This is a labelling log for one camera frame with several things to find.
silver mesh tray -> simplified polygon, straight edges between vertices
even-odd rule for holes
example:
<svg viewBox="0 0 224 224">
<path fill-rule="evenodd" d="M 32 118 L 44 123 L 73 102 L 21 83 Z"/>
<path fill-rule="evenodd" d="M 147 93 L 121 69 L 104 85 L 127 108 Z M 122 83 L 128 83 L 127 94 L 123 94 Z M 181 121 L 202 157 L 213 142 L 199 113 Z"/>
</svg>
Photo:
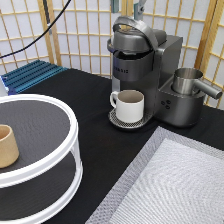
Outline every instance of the silver mesh tray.
<svg viewBox="0 0 224 224">
<path fill-rule="evenodd" d="M 110 122 L 117 128 L 121 128 L 127 131 L 132 131 L 132 130 L 136 130 L 139 129 L 141 127 L 143 127 L 144 125 L 147 124 L 147 122 L 152 118 L 152 114 L 148 113 L 148 112 L 144 112 L 144 116 L 143 118 L 135 123 L 125 123 L 123 121 L 120 121 L 117 117 L 116 117 L 116 110 L 113 109 L 110 111 L 109 113 L 109 120 Z"/>
</svg>

stainless steel pitcher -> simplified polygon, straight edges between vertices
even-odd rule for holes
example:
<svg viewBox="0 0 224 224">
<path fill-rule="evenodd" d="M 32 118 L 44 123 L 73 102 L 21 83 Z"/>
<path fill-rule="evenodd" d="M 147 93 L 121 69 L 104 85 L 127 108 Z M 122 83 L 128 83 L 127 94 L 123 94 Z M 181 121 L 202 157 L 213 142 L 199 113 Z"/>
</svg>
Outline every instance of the stainless steel pitcher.
<svg viewBox="0 0 224 224">
<path fill-rule="evenodd" d="M 195 95 L 202 91 L 214 99 L 219 99 L 222 92 L 201 81 L 203 73 L 195 68 L 179 68 L 174 73 L 173 90 L 183 95 Z"/>
</svg>

white cup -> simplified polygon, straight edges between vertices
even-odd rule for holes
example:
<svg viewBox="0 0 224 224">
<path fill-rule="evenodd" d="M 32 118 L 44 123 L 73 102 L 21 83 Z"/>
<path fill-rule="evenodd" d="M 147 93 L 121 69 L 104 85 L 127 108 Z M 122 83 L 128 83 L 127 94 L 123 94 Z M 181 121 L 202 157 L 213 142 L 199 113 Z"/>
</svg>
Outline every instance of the white cup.
<svg viewBox="0 0 224 224">
<path fill-rule="evenodd" d="M 113 95 L 117 96 L 116 104 Z M 116 116 L 120 121 L 135 123 L 143 118 L 144 95 L 136 90 L 114 91 L 110 95 L 110 103 L 116 108 Z"/>
</svg>

tan cup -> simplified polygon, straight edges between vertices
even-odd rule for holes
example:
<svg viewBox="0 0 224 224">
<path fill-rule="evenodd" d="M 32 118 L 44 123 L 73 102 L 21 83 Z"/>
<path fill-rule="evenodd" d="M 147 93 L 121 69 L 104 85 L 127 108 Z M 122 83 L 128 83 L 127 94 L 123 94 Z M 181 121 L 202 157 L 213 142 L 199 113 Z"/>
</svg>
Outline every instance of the tan cup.
<svg viewBox="0 0 224 224">
<path fill-rule="evenodd" d="M 19 150 L 11 127 L 0 125 L 0 168 L 13 164 L 19 157 Z"/>
</svg>

black table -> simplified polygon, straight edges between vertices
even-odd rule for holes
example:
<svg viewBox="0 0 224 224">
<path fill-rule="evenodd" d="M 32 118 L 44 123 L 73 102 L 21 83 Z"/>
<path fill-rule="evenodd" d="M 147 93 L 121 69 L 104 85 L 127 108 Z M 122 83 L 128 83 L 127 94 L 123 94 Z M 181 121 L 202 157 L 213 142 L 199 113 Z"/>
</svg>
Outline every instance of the black table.
<svg viewBox="0 0 224 224">
<path fill-rule="evenodd" d="M 64 101 L 80 127 L 83 179 L 71 202 L 48 224 L 85 223 L 158 126 L 224 150 L 224 111 L 206 106 L 192 128 L 178 129 L 152 119 L 137 132 L 115 129 L 108 120 L 111 85 L 109 79 L 71 69 L 23 92 Z"/>
</svg>

